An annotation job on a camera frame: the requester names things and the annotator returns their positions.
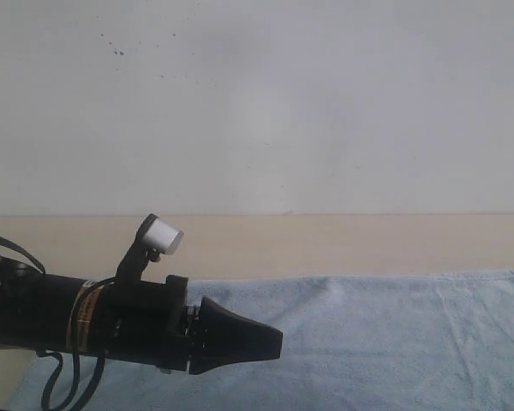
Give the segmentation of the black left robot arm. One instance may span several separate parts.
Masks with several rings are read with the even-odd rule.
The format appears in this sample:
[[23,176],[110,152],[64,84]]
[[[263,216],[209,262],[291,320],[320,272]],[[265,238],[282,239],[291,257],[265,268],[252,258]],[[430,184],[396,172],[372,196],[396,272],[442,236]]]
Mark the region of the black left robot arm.
[[[43,275],[0,257],[0,348],[68,353],[70,317],[91,282]],[[281,331],[208,297],[187,304],[188,280],[136,281],[94,290],[78,315],[81,354],[199,375],[230,364],[276,360]]]

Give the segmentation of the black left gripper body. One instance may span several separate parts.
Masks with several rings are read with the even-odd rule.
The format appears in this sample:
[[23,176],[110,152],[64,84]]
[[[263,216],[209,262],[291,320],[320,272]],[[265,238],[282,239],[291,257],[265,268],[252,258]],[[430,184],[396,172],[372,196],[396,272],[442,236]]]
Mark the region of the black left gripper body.
[[107,359],[186,372],[194,347],[188,335],[188,279],[104,286],[98,298],[98,353]]

